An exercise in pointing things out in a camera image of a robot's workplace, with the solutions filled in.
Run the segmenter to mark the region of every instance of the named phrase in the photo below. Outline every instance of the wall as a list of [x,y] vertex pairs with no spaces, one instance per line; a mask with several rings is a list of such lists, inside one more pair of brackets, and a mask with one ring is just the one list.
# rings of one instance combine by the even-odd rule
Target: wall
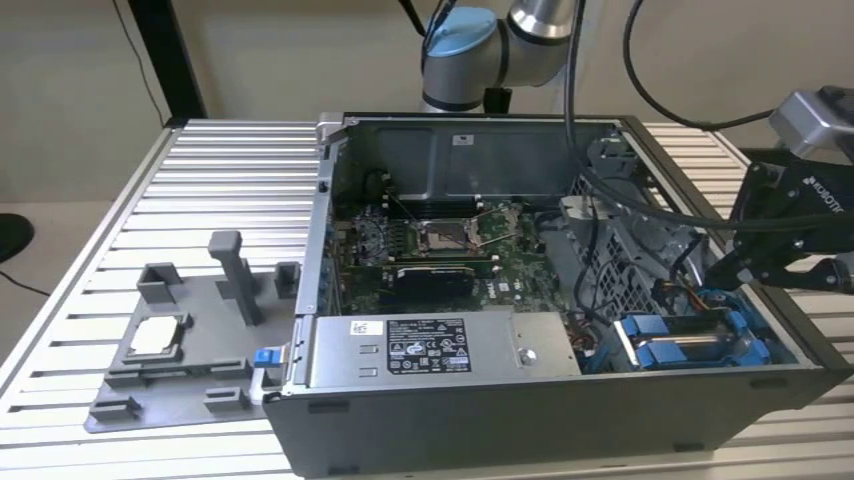
[[0,0],[0,202],[110,198],[158,131],[109,1]]
[[[507,11],[509,0],[464,5]],[[419,48],[395,0],[174,2],[186,48],[217,115],[312,120],[324,111],[412,111]],[[427,17],[435,0],[416,0]],[[551,109],[555,89],[519,89],[519,112]]]
[[[601,26],[587,42],[579,111],[656,119],[620,63],[631,2],[591,1],[601,1]],[[174,3],[212,116],[311,120],[324,110],[416,107],[419,37],[396,1]],[[504,12],[509,0],[461,3]],[[423,16],[433,4],[416,0]],[[768,108],[795,86],[854,84],[852,15],[850,0],[648,0],[635,32],[639,73],[685,116]],[[0,0],[0,72],[0,201],[110,198],[158,131],[110,2]],[[555,93],[519,89],[513,111],[551,111]],[[743,145],[772,143],[762,126],[732,136]]]
[[[633,92],[621,63],[628,0],[604,2],[580,112],[633,113],[663,120]],[[795,88],[854,86],[851,0],[647,0],[632,59],[647,90],[693,120],[730,120],[779,105]],[[739,146],[770,146],[766,122],[726,131]]]

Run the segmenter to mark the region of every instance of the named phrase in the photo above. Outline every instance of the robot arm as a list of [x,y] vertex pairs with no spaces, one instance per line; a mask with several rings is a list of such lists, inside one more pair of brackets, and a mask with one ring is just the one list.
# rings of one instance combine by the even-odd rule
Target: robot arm
[[[453,8],[424,49],[421,110],[473,112],[487,87],[541,85],[567,57],[576,0],[515,0],[507,18]],[[788,159],[751,165],[732,220],[772,219],[854,209],[854,90],[796,91],[770,117]],[[736,232],[704,286],[734,290],[756,279],[782,288],[854,294],[851,269],[824,258],[807,272],[786,267],[810,255],[854,252],[854,225],[782,232]]]
[[504,20],[457,7],[425,46],[421,110],[471,112],[487,87],[541,85],[565,62],[575,0],[516,0]]
[[[770,117],[792,155],[754,163],[732,220],[840,213],[854,209],[854,89],[795,91]],[[854,225],[784,232],[738,232],[731,251],[705,273],[704,286],[732,290],[762,284],[854,294],[851,268],[827,257],[806,272],[786,267],[812,254],[854,251]]]

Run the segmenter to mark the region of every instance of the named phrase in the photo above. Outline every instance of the slotted metal table surface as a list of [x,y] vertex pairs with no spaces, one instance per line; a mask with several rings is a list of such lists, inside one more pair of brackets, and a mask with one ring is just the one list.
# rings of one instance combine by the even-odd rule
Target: slotted metal table surface
[[[718,134],[671,124],[647,128],[727,216],[740,153]],[[265,420],[98,435],[81,424],[136,305],[141,266],[168,261],[182,275],[218,273],[205,245],[224,228],[241,230],[253,269],[301,259],[316,162],[313,123],[192,121],[164,131],[0,370],[0,479],[297,478]],[[854,362],[854,298],[792,296]],[[807,408],[767,415],[713,453],[413,477],[854,478],[854,382]]]

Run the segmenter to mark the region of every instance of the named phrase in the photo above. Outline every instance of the silver robot arm segment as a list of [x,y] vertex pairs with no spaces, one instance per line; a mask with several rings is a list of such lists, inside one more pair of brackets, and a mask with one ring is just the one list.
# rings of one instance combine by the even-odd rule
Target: silver robot arm segment
[[487,87],[537,86],[560,71],[576,0],[516,0],[499,20],[455,8],[424,55],[421,111],[473,112]]

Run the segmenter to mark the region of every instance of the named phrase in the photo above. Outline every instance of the power supply label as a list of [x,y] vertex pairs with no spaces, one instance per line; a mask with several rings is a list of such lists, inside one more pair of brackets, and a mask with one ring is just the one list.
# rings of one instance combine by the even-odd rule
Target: power supply label
[[471,372],[461,318],[389,320],[385,327],[388,371],[393,375]]

